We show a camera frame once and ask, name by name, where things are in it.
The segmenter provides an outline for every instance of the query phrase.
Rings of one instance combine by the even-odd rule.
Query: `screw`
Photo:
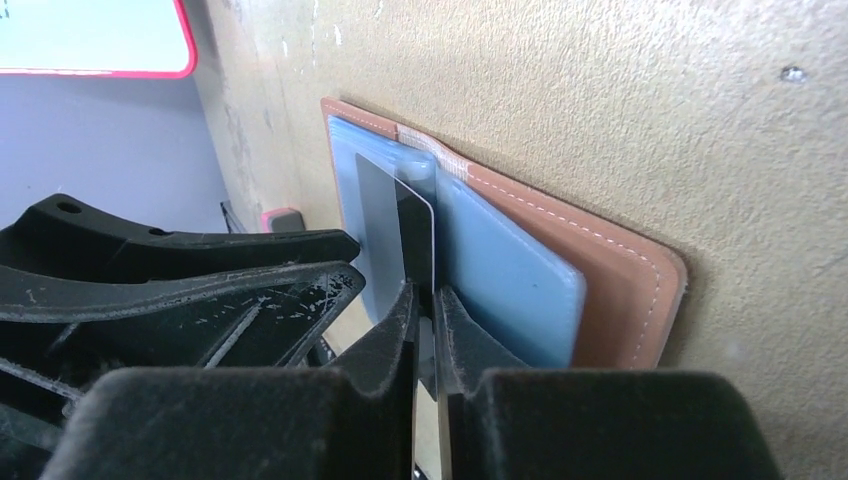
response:
[[[804,83],[807,81],[807,72],[799,67],[785,67],[780,72],[780,79],[790,83]]]

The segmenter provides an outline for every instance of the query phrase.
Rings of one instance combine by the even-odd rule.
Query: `brown leather wallet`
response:
[[[322,99],[321,108],[325,119],[338,116],[432,153],[442,168],[583,273],[587,296],[572,366],[656,367],[686,285],[676,253],[474,163],[428,134],[332,98]]]

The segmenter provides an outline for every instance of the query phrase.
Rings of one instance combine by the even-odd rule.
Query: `textured wall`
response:
[[[338,225],[321,96],[432,132],[681,252],[664,364],[732,379],[790,477],[848,477],[848,4],[207,3],[196,78],[248,223]]]

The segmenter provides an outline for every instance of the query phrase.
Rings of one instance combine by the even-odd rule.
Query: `white stitching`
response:
[[[606,240],[607,243],[611,243],[611,244],[613,244],[613,245],[615,245],[619,248],[624,249],[624,251],[626,251],[628,253],[636,255],[637,257],[641,258],[642,260],[647,262],[648,265],[651,266],[651,268],[654,270],[654,275],[656,275],[656,284],[654,285],[654,298],[651,300],[651,307],[648,309],[648,314],[645,317],[645,323],[642,324],[642,332],[639,334],[639,340],[636,341],[636,350],[633,353],[633,358],[630,360],[630,370],[633,370],[633,368],[635,368],[635,366],[636,366],[636,360],[639,358],[639,353],[642,350],[642,342],[645,340],[645,333],[648,329],[648,324],[651,322],[651,315],[654,313],[654,307],[657,304],[657,297],[659,296],[659,293],[660,293],[660,270],[659,270],[659,268],[657,268],[657,265],[654,262],[652,262],[651,259],[649,259],[645,255],[637,252],[636,250],[628,247],[627,245],[623,245],[621,243],[618,243],[617,241],[615,241],[611,238],[607,238],[607,237],[603,236],[602,234],[595,232],[595,231],[593,231],[593,230],[591,230],[587,227],[584,227],[584,226],[578,224],[577,222],[575,222],[573,220],[568,220],[567,218],[561,217],[561,216],[559,216],[559,215],[557,215],[553,212],[550,212],[550,211],[544,209],[543,207],[537,206],[536,204],[534,204],[532,202],[528,202],[527,200],[524,200],[521,197],[517,197],[517,196],[513,195],[512,193],[507,192],[503,188],[501,188],[497,185],[493,185],[493,184],[483,180],[482,178],[479,178],[479,177],[472,175],[471,173],[469,173],[468,176],[470,178],[473,178],[474,180],[477,180],[478,182],[480,182],[484,185],[488,185],[488,186],[494,188],[495,190],[498,190],[499,192],[504,193],[504,194],[518,200],[519,202],[521,202],[521,203],[523,203],[523,204],[525,204],[529,207],[532,207],[532,208],[535,208],[536,210],[545,212],[548,215],[550,215],[552,217],[556,217],[558,220],[561,220],[561,221],[563,221],[563,222],[565,222],[565,223],[567,223],[567,224],[569,224],[573,227],[577,227],[580,230],[591,233],[595,237],[602,238],[602,239]]]
[[[361,123],[364,123],[364,124],[366,124],[366,125],[370,125],[370,126],[372,126],[372,127],[376,128],[377,130],[382,130],[382,131],[384,131],[384,132],[386,132],[386,133],[389,133],[389,134],[394,134],[394,133],[395,133],[395,132],[391,131],[391,130],[390,130],[390,129],[388,129],[388,128],[383,128],[383,127],[381,127],[381,126],[379,126],[379,125],[377,125],[377,124],[371,123],[371,122],[369,122],[369,121],[367,121],[367,120],[363,120],[363,119],[361,119],[361,118],[357,117],[356,115],[352,115],[352,114],[350,114],[350,113],[343,112],[343,111],[339,110],[338,108],[336,108],[336,107],[334,107],[334,106],[332,106],[332,105],[324,105],[324,106],[325,106],[325,107],[327,107],[328,109],[330,109],[330,110],[332,110],[332,111],[334,111],[334,112],[338,113],[339,115],[341,115],[341,116],[343,116],[343,117],[351,118],[351,119],[353,119],[353,120],[356,120],[357,122],[361,122]]]

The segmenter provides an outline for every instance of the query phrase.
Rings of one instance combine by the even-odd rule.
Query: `gray wall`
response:
[[[0,228],[56,192],[165,230],[226,231],[191,78],[0,76]]]

